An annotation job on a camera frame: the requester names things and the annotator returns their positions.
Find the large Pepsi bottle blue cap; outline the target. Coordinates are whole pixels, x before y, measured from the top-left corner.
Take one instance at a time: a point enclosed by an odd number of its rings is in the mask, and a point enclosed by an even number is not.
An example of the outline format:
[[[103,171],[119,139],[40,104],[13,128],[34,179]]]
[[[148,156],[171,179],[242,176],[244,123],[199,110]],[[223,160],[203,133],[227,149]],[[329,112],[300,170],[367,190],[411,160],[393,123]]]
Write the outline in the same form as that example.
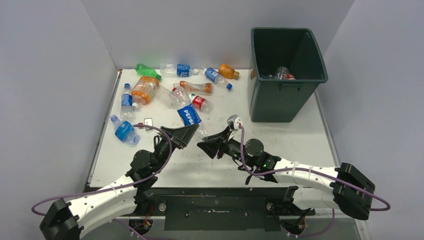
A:
[[[195,109],[189,94],[180,86],[174,87],[169,94],[171,104],[177,111],[185,126],[198,125],[196,136],[198,141],[202,141],[208,136],[205,126]]]

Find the Nongfu bottle red cap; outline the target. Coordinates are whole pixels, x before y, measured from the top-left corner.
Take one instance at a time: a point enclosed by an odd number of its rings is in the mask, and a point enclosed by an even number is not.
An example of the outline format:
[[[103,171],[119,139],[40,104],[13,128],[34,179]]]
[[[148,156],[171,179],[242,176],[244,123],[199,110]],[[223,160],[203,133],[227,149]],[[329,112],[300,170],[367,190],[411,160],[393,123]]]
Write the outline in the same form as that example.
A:
[[[295,80],[295,76],[290,73],[289,69],[285,66],[279,66],[275,71],[275,79],[277,80]]]

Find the small clear water bottle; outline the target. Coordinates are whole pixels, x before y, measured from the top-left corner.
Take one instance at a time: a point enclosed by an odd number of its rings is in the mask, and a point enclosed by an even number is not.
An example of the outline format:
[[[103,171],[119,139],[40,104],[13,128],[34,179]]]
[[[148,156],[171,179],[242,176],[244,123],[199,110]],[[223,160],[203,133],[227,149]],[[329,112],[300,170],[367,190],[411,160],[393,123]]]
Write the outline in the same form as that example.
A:
[[[261,79],[266,79],[266,80],[271,80],[271,79],[275,79],[275,76],[272,74],[260,74],[259,77]]]

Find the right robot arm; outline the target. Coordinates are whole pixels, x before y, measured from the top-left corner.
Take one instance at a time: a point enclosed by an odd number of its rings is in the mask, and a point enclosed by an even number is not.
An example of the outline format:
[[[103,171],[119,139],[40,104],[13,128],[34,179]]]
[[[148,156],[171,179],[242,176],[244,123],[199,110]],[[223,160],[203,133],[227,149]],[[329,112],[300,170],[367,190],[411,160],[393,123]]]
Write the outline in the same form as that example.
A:
[[[306,209],[335,209],[358,220],[368,220],[372,210],[375,184],[354,165],[343,162],[339,167],[300,164],[264,150],[255,138],[241,143],[230,130],[209,136],[197,146],[210,158],[223,155],[241,162],[242,170],[266,182],[290,184],[283,199],[283,209],[296,214]]]

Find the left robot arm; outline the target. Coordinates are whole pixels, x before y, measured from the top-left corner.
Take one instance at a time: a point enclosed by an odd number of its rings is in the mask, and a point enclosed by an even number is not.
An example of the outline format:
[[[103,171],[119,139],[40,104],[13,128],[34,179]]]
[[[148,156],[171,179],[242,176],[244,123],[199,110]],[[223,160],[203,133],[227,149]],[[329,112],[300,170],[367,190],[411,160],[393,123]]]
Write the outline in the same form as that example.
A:
[[[85,235],[115,218],[135,213],[144,215],[151,204],[146,191],[158,180],[175,149],[185,148],[195,135],[198,124],[179,128],[158,128],[159,142],[154,150],[139,150],[130,169],[109,185],[78,194],[66,201],[54,201],[40,223],[46,240],[80,240]]]

